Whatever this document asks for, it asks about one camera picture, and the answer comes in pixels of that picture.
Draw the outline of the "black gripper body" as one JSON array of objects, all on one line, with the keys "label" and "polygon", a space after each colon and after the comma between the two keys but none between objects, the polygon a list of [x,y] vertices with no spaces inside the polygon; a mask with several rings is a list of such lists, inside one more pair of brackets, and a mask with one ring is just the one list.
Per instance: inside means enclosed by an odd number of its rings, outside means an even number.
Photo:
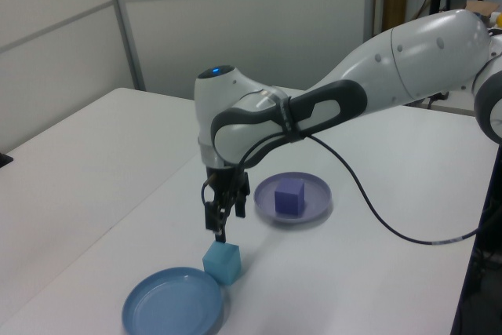
[{"label": "black gripper body", "polygon": [[250,193],[248,173],[243,168],[225,167],[216,169],[206,167],[207,177],[215,178],[209,186],[215,193],[215,199],[220,204],[235,204],[237,201],[246,201]]}]

